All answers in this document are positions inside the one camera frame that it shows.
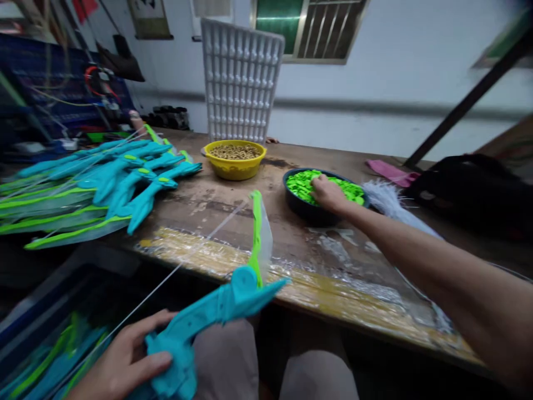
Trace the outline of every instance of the person's left hand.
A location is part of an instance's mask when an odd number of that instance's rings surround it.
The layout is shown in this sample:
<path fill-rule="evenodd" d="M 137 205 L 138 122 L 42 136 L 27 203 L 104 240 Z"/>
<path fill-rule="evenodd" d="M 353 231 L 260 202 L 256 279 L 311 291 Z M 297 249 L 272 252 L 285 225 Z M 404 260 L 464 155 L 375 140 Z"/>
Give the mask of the person's left hand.
<path fill-rule="evenodd" d="M 124 327 L 87 375 L 69 392 L 67 400 L 119 400 L 170 367 L 168 352 L 146 355 L 144 337 L 168 324 L 177 313 L 161 310 Z"/>

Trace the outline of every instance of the black bag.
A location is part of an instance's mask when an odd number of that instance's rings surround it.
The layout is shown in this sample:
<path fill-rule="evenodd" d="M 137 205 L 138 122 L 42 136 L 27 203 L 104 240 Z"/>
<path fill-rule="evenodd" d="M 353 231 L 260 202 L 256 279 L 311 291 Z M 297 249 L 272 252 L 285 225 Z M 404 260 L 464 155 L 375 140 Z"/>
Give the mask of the black bag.
<path fill-rule="evenodd" d="M 494 158 L 446 157 L 404 194 L 477 233 L 533 242 L 533 187 Z"/>
<path fill-rule="evenodd" d="M 120 78 L 128 79 L 130 81 L 144 82 L 145 79 L 143 77 L 143 73 L 140 71 L 139 63 L 129 50 L 126 38 L 120 34 L 117 24 L 115 24 L 115 21 L 109 13 L 109 10 L 107 10 L 107 7 L 101 0 L 100 5 L 104 9 L 109 20 L 111 21 L 111 24 L 113 24 L 118 33 L 113 35 L 113 40 L 115 42 L 118 55 L 113 54 L 104 48 L 100 43 L 96 42 L 96 48 L 98 49 L 98 53 L 100 53 L 100 62 L 102 67 L 110 69 L 114 72 L 115 76 Z"/>

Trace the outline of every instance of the green plastic pieces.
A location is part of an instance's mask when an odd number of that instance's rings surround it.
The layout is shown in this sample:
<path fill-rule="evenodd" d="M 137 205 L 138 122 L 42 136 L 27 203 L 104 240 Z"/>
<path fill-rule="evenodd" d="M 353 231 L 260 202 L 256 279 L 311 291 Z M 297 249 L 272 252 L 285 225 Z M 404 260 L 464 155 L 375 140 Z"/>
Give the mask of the green plastic pieces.
<path fill-rule="evenodd" d="M 311 196 L 311 192 L 313 191 L 311 181 L 314 178 L 318 178 L 320 175 L 322 175 L 321 171 L 317 171 L 316 169 L 308 169 L 307 171 L 298 172 L 287 179 L 287 187 L 303 201 L 318 206 L 318 203 L 313 196 Z M 360 186 L 334 177 L 328 177 L 328 180 L 339 185 L 349 201 L 356 202 L 360 206 L 365 203 L 365 199 L 363 198 L 364 192 Z"/>

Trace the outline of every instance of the pile of toy bows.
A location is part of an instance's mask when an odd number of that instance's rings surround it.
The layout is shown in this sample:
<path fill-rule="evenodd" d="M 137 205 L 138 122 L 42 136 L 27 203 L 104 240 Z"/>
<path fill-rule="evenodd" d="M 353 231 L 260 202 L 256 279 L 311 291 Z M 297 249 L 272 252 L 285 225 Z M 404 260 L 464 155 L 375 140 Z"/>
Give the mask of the pile of toy bows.
<path fill-rule="evenodd" d="M 124 227 L 133 234 L 152 211 L 157 192 L 176 189 L 174 179 L 202 168 L 167 140 L 154 140 L 107 142 L 19 171 L 0 185 L 0 234 L 48 233 L 24 246 L 32 250 L 84 242 Z"/>

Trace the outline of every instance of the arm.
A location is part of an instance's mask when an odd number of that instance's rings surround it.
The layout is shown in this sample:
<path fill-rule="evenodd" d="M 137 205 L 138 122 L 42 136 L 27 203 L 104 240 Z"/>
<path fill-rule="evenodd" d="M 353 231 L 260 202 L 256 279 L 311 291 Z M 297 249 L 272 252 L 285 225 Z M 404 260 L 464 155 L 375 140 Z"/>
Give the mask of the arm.
<path fill-rule="evenodd" d="M 363 231 L 387 260 L 437 303 L 505 383 L 533 385 L 533 285 L 443 240 L 346 200 L 324 176 L 313 180 L 324 208 Z"/>

